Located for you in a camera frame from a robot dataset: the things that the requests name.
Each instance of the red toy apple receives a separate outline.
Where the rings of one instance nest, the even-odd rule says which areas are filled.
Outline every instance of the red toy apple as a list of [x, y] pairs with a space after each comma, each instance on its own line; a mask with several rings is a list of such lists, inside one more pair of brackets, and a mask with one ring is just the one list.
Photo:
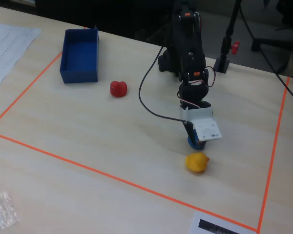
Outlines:
[[127, 84], [124, 81], [113, 81], [109, 87], [109, 90], [114, 97], [121, 98], [127, 93]]

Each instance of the blue plastic box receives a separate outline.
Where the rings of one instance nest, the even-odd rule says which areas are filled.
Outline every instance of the blue plastic box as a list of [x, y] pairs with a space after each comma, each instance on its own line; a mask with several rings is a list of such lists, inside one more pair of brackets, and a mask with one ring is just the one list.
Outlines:
[[64, 83], [98, 82], [98, 29], [65, 31], [60, 73]]

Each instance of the red object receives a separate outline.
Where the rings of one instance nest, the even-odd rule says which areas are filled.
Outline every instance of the red object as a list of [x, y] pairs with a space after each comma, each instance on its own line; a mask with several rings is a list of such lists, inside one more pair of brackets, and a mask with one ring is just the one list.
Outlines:
[[238, 51], [239, 45], [240, 45], [240, 41], [236, 41], [236, 42], [233, 44], [233, 46], [231, 46], [232, 54], [233, 54], [233, 55], [235, 55], [236, 52]]
[[121, 98], [127, 93], [127, 84], [123, 81], [113, 81], [109, 87], [109, 90], [114, 97]]

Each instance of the white paper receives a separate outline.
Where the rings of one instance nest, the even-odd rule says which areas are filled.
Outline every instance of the white paper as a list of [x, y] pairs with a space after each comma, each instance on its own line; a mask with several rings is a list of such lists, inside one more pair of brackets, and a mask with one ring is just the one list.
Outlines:
[[206, 213], [203, 213], [203, 212], [200, 212], [200, 211], [196, 211], [195, 214], [194, 214], [194, 217], [193, 217], [193, 220], [192, 220], [192, 223], [191, 223], [191, 227], [189, 229], [189, 234], [214, 234], [215, 233], [215, 232], [212, 232], [212, 231], [207, 231], [207, 230], [204, 230], [202, 228], [199, 228], [199, 223], [200, 223], [201, 219], [205, 220], [207, 222], [210, 222], [212, 224], [215, 224], [215, 225], [217, 225], [219, 227], [222, 227], [222, 228], [225, 228], [227, 230], [230, 230], [232, 232], [236, 232], [238, 234], [255, 234], [255, 232], [253, 232], [251, 230], [245, 229], [245, 228], [243, 228], [241, 226], [238, 226], [236, 224], [227, 222], [227, 221], [225, 221], [223, 219], [211, 216], [209, 214], [206, 214]]
[[0, 24], [0, 83], [40, 32], [40, 29]]

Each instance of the black stand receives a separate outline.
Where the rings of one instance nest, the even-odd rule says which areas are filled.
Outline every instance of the black stand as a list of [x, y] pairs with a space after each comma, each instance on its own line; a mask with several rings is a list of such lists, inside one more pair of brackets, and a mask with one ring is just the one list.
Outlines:
[[214, 64], [214, 70], [216, 72], [226, 73], [229, 60], [227, 60], [227, 54], [229, 53], [229, 50], [231, 48], [231, 36], [233, 35], [233, 27], [235, 24], [236, 17], [239, 12], [239, 8], [241, 5], [242, 0], [235, 0], [234, 9], [231, 15], [229, 26], [226, 30], [226, 35], [223, 38], [223, 43], [221, 45], [220, 50], [220, 58], [217, 58], [215, 64]]

